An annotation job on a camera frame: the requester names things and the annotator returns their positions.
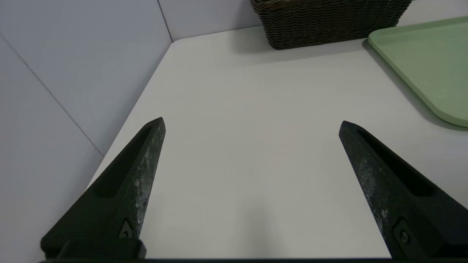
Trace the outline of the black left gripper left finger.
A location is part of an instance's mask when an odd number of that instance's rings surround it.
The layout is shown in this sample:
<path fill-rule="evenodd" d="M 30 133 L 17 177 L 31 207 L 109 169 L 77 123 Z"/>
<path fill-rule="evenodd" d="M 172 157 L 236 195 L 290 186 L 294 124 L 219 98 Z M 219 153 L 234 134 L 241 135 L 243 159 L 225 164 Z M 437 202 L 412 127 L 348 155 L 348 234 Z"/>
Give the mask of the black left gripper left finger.
<path fill-rule="evenodd" d="M 47 260 L 138 260 L 139 239 L 165 138 L 146 123 L 40 241 Z"/>

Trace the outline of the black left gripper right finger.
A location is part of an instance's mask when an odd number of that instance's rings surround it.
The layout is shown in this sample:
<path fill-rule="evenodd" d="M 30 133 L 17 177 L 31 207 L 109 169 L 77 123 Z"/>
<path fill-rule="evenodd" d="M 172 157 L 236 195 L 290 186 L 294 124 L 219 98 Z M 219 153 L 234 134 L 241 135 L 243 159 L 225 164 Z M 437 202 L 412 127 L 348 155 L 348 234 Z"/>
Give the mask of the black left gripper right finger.
<path fill-rule="evenodd" d="M 344 121 L 339 138 L 393 259 L 467 259 L 462 204 L 363 127 Z"/>

